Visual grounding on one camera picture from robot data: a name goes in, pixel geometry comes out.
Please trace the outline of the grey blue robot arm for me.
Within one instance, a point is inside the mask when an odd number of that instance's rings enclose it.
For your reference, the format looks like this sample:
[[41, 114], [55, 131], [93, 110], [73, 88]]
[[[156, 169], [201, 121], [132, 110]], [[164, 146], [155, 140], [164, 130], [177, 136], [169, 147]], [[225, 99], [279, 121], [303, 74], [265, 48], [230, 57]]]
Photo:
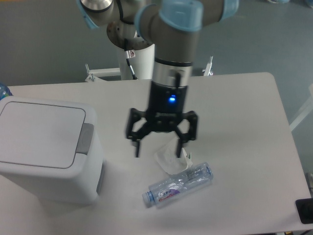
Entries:
[[130, 109], [126, 138], [136, 147], [151, 132], [178, 136], [176, 156], [186, 143], [197, 137], [198, 116], [183, 112], [196, 55], [199, 34], [204, 26], [232, 17], [237, 0], [79, 0], [86, 24], [99, 28], [114, 21], [135, 27], [145, 43], [155, 47], [154, 69], [148, 107]]

